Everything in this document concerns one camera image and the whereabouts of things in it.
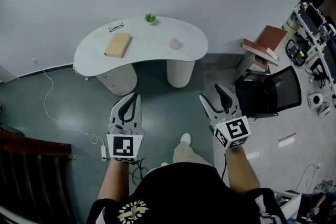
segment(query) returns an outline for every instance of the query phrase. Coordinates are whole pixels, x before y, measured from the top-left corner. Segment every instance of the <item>black chair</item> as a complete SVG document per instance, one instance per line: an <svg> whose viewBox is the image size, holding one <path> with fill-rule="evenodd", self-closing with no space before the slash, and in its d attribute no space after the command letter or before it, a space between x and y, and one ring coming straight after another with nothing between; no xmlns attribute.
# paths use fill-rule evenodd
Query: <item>black chair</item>
<svg viewBox="0 0 336 224"><path fill-rule="evenodd" d="M236 81L242 115L267 118L301 104L300 83L293 66L263 77L264 81Z"/></svg>

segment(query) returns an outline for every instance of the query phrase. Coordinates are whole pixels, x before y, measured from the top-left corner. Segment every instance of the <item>eyeglasses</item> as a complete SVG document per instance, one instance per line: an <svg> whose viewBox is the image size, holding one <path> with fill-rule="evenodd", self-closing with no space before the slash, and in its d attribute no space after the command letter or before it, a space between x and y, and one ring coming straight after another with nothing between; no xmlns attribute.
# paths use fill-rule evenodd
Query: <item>eyeglasses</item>
<svg viewBox="0 0 336 224"><path fill-rule="evenodd" d="M110 32L113 32L114 30L119 29L119 28L121 28L123 26L124 25L122 23L120 23L120 25L117 25L117 26L114 26L114 27L109 27L109 29L110 29Z"/></svg>

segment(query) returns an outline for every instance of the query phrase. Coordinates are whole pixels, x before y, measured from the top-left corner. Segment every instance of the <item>green floor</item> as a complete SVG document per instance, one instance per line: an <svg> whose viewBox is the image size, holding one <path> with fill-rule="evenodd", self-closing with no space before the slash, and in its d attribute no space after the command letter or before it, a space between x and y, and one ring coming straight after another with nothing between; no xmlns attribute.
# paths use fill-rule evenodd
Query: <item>green floor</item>
<svg viewBox="0 0 336 224"><path fill-rule="evenodd" d="M184 132L191 133L195 152L213 164L209 121L198 98L204 90L200 63L196 62L190 83L182 89L168 84L165 61L133 66L138 75L136 92L142 100L142 128L146 131L140 151L140 157L146 157L143 166L151 169L162 162L171 163L173 150ZM72 145L77 159L70 161L67 182L77 222L83 223L97 197L108 162L101 160L101 144L92 145L90 135L65 131L61 127L100 135L107 144L111 109L120 97L98 79L86 82L72 69L48 75L54 79L55 86L48 97L47 109L62 125L50 120L44 111L43 101L51 87L44 74L0 84L3 105L0 121L21 130L27 137ZM130 178L130 192L134 190Z"/></svg>

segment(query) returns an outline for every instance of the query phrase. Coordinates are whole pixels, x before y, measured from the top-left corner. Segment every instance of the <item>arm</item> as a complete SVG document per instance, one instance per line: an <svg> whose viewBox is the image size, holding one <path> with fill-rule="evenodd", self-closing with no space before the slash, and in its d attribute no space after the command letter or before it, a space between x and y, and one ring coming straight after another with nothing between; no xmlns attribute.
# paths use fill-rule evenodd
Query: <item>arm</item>
<svg viewBox="0 0 336 224"><path fill-rule="evenodd" d="M242 146L226 151L227 172L230 188L239 194L260 188L250 163L248 162Z"/></svg>
<svg viewBox="0 0 336 224"><path fill-rule="evenodd" d="M127 199L129 195L128 173L127 163L110 160L98 199L113 199L118 202Z"/></svg>

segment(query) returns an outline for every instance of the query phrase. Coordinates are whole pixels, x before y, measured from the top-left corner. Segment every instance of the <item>chair backrest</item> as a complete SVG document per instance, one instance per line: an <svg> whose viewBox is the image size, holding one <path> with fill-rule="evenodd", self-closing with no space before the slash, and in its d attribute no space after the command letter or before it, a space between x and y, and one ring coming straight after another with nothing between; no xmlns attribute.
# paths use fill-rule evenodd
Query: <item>chair backrest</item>
<svg viewBox="0 0 336 224"><path fill-rule="evenodd" d="M301 104L300 83L293 66L267 76L264 85L271 112L279 112Z"/></svg>

